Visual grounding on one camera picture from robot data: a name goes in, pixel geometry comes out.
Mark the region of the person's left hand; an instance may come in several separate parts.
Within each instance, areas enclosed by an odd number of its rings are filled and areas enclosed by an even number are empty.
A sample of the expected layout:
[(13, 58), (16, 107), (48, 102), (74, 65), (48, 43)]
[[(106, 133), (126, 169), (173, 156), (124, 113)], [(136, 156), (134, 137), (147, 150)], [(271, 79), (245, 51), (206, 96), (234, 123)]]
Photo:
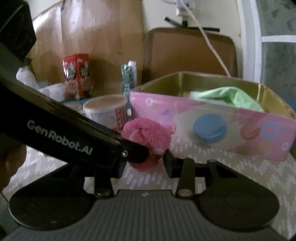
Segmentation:
[(5, 147), (1, 150), (1, 192), (10, 183), (18, 169), (23, 165), (27, 156), (26, 145)]

